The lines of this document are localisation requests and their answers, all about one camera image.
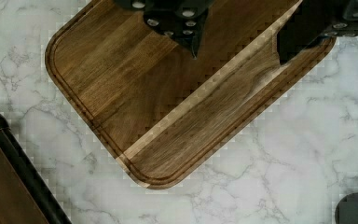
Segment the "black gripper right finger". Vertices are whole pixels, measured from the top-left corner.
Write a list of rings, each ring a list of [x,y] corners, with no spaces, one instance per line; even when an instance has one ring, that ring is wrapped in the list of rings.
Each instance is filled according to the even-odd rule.
[[[358,0],[302,0],[277,33],[280,64],[332,37],[358,36]]]

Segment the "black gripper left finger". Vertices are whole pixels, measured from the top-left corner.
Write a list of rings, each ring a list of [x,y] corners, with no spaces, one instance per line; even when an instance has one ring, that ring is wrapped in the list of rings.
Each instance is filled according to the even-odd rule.
[[[145,25],[198,57],[209,8],[214,0],[113,0],[119,7],[142,11]]]

